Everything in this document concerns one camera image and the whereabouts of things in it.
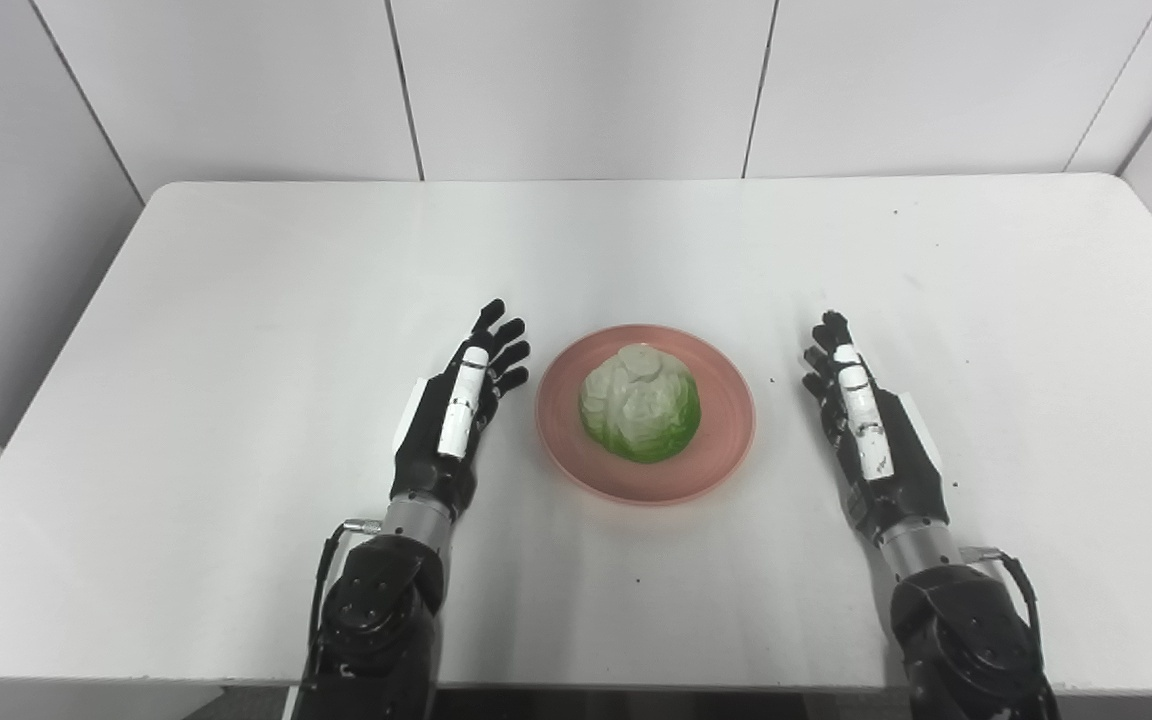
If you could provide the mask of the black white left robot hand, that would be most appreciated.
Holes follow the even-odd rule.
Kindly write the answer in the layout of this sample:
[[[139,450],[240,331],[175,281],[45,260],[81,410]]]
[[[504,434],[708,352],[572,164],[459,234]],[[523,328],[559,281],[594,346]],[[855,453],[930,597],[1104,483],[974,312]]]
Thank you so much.
[[[505,300],[482,306],[465,341],[429,377],[394,454],[391,498],[426,498],[460,520],[477,488],[475,457],[500,401],[529,381],[526,323],[506,319]]]

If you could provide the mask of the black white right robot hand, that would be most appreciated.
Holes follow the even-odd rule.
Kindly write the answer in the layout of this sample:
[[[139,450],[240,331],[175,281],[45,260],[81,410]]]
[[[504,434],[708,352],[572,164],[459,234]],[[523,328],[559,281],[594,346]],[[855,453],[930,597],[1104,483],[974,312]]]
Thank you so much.
[[[812,338],[803,386],[844,473],[856,532],[879,547],[899,528],[948,524],[942,475],[901,397],[876,381],[846,314],[823,313]]]

